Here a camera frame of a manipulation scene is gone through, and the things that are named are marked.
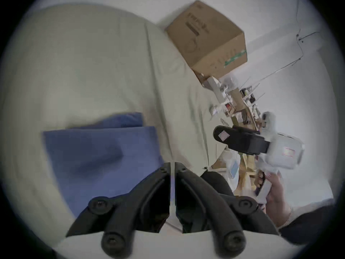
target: black sleeve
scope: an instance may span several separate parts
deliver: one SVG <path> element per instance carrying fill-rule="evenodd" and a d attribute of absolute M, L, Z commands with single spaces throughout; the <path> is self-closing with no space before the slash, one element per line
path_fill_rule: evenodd
<path fill-rule="evenodd" d="M 210 184 L 219 194 L 234 196 L 225 178 L 217 172 L 205 171 L 201 178 Z"/>
<path fill-rule="evenodd" d="M 279 229 L 282 237 L 293 244 L 307 244 L 330 221 L 334 206 L 327 205 L 296 218 L 288 226 Z"/>

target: bed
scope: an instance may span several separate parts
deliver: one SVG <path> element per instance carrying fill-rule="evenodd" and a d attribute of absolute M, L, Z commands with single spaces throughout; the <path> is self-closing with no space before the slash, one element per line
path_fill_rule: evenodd
<path fill-rule="evenodd" d="M 57 187 L 42 131 L 141 112 L 161 155 L 198 175 L 224 149 L 213 139 L 217 103 L 156 25 L 92 4 L 53 6 L 26 16 L 1 65 L 2 186 L 25 224 L 52 246 L 74 217 Z"/>

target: blue cloth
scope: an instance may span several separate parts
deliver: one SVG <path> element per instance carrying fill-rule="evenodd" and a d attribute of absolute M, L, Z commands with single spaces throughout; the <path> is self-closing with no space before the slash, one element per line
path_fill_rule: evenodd
<path fill-rule="evenodd" d="M 130 192 L 163 164 L 156 129 L 142 127 L 140 113 L 43 136 L 60 192 L 75 216 L 93 197 Z"/>

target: cable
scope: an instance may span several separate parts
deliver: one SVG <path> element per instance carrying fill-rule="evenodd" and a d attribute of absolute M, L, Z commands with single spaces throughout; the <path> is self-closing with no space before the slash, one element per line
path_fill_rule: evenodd
<path fill-rule="evenodd" d="M 321 34 L 320 32 L 317 31 L 317 32 L 312 32 L 312 33 L 306 35 L 305 37 L 300 37 L 298 40 L 302 40 L 302 39 L 304 39 L 304 38 L 306 38 L 306 37 L 308 37 L 308 36 L 311 36 L 311 35 L 313 35 L 313 34 L 315 34 L 315 33 L 319 33 L 320 36 L 321 36 L 321 38 L 323 39 L 322 34 Z"/>
<path fill-rule="evenodd" d="M 253 85 L 255 85 L 255 84 L 257 84 L 257 83 L 259 83 L 259 82 L 261 82 L 261 81 L 267 79 L 268 77 L 270 77 L 270 76 L 272 76 L 273 74 L 279 72 L 280 70 L 284 69 L 285 67 L 288 67 L 289 65 L 292 65 L 292 66 L 293 66 L 296 62 L 298 62 L 299 60 L 301 60 L 301 58 L 304 56 L 302 47 L 300 46 L 300 44 L 299 44 L 299 42 L 298 42 L 298 41 L 300 40 L 300 39 L 298 39 L 298 37 L 300 36 L 300 32 L 301 32 L 301 26 L 300 26 L 300 23 L 299 23 L 299 21 L 298 21 L 298 19 L 297 19 L 299 5 L 300 5 L 300 0 L 297 0 L 296 21 L 297 21 L 298 26 L 299 26 L 300 29 L 298 30 L 298 34 L 296 35 L 296 42 L 297 42 L 299 48 L 301 49 L 302 55 L 301 55 L 298 59 L 294 60 L 293 62 L 290 62 L 289 64 L 283 66 L 282 68 L 280 68 L 280 69 L 274 71 L 273 73 L 271 73 L 271 74 L 269 74 L 269 75 L 263 77 L 262 79 L 258 80 L 258 81 L 257 81 L 256 83 L 254 83 Z"/>
<path fill-rule="evenodd" d="M 299 36 L 299 35 L 300 35 L 300 32 L 301 32 L 301 26 L 300 26 L 300 23 L 299 23 L 299 21 L 298 21 L 298 19 L 297 19 L 297 14 L 298 14 L 298 8 L 299 8 L 299 6 L 300 6 L 300 0 L 297 0 L 297 7 L 296 7 L 296 21 L 297 21 L 298 26 L 300 27 L 300 30 L 298 31 L 297 36 Z"/>

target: white plastic bag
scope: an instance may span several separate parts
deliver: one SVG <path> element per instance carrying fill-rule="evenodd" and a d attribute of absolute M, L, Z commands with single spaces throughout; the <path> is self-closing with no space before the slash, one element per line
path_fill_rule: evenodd
<path fill-rule="evenodd" d="M 238 88 L 238 80 L 234 75 L 226 76 L 222 84 L 226 88 L 227 93 Z"/>
<path fill-rule="evenodd" d="M 225 163 L 226 168 L 219 168 L 219 169 L 211 169 L 212 171 L 216 171 L 220 173 L 228 182 L 231 191 L 234 192 L 238 185 L 238 171 L 239 171 L 239 164 L 241 162 L 241 157 L 238 152 L 228 149 L 227 147 L 221 153 L 218 160 Z"/>

